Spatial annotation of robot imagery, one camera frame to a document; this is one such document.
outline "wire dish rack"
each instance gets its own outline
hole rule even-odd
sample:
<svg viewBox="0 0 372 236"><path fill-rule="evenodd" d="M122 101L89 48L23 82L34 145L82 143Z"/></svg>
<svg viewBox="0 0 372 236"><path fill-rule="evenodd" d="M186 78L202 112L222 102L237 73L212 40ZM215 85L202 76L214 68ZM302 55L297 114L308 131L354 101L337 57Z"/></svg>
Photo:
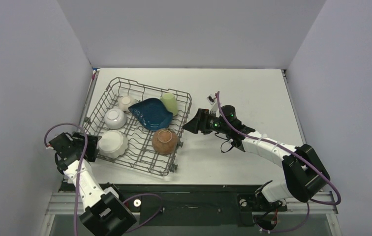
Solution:
<svg viewBox="0 0 372 236"><path fill-rule="evenodd" d="M181 142L182 127L187 121L192 105L192 97L187 92L157 88L140 84L134 80L116 77L107 86L91 116L85 120L83 128L90 135L100 136L109 130L104 122L105 113L118 105L119 98L129 95L142 101L151 97L160 98L166 92L175 95L179 109L178 114L173 117L169 125L169 129L179 136L178 145L172 154L161 155L155 152L151 144L154 132L144 128L130 112L125 112L127 122L118 131L128 138L127 150L116 159L102 154L99 154L98 158L158 176L166 176L170 172L174 172L177 169L177 165L174 164L177 148L183 146L183 142Z"/></svg>

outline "brown bowl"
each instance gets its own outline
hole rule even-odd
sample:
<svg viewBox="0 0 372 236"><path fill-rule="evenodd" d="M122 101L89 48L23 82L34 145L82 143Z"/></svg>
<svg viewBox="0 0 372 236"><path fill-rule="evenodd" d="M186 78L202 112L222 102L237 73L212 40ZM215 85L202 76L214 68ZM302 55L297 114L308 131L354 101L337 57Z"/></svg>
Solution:
<svg viewBox="0 0 372 236"><path fill-rule="evenodd" d="M176 150L179 137L170 129L159 129L153 135L151 143L156 152L160 154L172 154Z"/></svg>

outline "light green cup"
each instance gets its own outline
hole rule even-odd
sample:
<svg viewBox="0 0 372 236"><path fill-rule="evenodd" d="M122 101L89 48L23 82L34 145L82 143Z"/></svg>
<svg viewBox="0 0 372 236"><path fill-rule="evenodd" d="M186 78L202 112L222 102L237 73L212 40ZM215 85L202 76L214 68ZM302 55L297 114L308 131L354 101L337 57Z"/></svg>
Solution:
<svg viewBox="0 0 372 236"><path fill-rule="evenodd" d="M173 116L177 115L177 101L174 94L170 92L165 93L161 96L160 100L163 102L166 109L173 113Z"/></svg>

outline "gray wall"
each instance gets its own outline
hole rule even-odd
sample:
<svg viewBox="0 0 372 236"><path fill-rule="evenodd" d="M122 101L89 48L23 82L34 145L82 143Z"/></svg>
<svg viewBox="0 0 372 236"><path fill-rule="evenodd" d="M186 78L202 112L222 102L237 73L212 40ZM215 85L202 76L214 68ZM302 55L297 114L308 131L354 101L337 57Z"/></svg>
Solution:
<svg viewBox="0 0 372 236"><path fill-rule="evenodd" d="M344 235L372 235L372 1L327 0L287 76L306 140L341 190Z"/></svg>
<svg viewBox="0 0 372 236"><path fill-rule="evenodd" d="M43 136L78 121L91 75L55 0L0 1L0 236L38 234L60 182Z"/></svg>
<svg viewBox="0 0 372 236"><path fill-rule="evenodd" d="M325 0L58 0L98 67L286 69Z"/></svg>

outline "blue plate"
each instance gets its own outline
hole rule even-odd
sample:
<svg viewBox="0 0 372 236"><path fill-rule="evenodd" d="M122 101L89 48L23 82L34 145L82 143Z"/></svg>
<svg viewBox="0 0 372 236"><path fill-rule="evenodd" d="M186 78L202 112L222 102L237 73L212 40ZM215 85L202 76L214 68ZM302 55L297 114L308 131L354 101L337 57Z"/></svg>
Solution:
<svg viewBox="0 0 372 236"><path fill-rule="evenodd" d="M136 103L128 110L146 129L157 131L167 128L173 119L173 113L168 111L162 101L157 98L149 98Z"/></svg>

